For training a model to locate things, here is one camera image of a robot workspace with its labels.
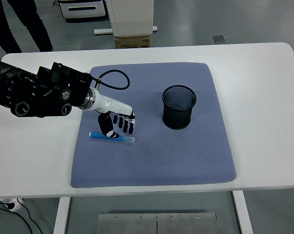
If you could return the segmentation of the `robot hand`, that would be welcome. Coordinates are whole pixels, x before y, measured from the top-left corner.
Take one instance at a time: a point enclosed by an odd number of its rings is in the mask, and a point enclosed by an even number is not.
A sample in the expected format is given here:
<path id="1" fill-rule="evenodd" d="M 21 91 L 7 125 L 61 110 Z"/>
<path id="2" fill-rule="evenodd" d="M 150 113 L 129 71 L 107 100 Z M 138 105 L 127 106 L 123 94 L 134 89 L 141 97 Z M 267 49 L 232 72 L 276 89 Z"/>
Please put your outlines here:
<path id="1" fill-rule="evenodd" d="M 132 134 L 136 120 L 133 108 L 116 99 L 101 95 L 96 89 L 92 92 L 93 108 L 100 113 L 98 123 L 103 135 L 109 138 L 119 138 L 119 134 L 114 131 L 114 124 L 118 120 L 120 128 L 123 128 L 125 133 Z"/>

